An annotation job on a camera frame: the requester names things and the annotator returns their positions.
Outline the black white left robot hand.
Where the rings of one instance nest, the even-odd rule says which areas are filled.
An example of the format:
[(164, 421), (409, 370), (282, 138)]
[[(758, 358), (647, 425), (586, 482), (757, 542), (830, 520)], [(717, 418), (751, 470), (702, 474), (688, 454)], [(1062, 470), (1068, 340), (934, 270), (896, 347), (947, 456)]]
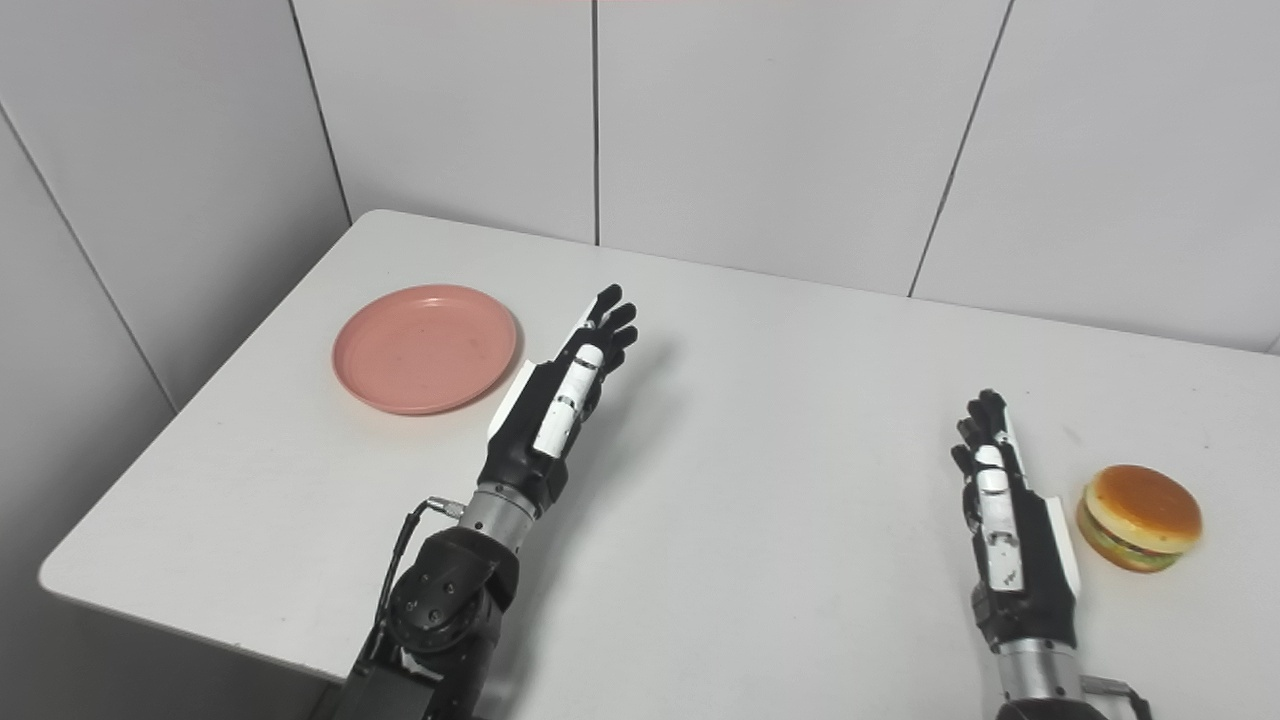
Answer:
[(513, 491), (539, 519), (561, 497), (567, 455), (600, 401), (605, 378), (637, 340), (637, 310), (620, 284), (605, 287), (558, 352), (525, 361), (493, 418), (477, 483)]

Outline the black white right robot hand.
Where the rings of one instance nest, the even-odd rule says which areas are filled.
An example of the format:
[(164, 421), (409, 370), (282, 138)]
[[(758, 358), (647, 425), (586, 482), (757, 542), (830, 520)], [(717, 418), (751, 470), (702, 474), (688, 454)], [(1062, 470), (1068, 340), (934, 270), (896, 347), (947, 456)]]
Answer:
[(957, 433), (951, 456), (978, 571), (975, 625), (993, 652), (1024, 639), (1076, 648), (1080, 573), (1065, 507), (1030, 484), (1004, 396), (979, 392)]

